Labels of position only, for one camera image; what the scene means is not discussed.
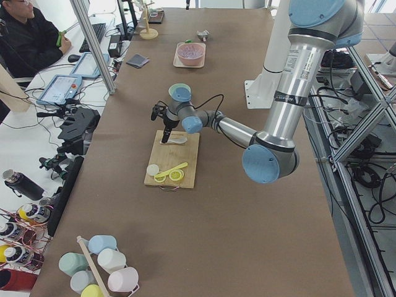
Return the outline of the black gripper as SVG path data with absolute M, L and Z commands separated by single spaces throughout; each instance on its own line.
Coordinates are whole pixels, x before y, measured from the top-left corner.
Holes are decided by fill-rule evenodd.
M 163 123 L 165 125 L 165 129 L 163 131 L 161 143 L 165 144 L 169 141 L 171 131 L 178 126 L 179 118 L 167 108 L 166 111 L 163 112 Z

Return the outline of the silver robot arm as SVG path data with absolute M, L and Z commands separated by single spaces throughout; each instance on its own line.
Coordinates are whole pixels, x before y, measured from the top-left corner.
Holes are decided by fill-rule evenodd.
M 255 131 L 219 111 L 198 110 L 191 90 L 174 84 L 168 106 L 153 108 L 151 118 L 163 118 L 166 143 L 179 124 L 189 133 L 211 127 L 245 149 L 245 173 L 257 183 L 272 183 L 297 168 L 299 155 L 293 141 L 312 80 L 327 50 L 360 42 L 363 34 L 363 1 L 291 1 L 288 10 L 291 43 L 285 66 L 263 130 Z

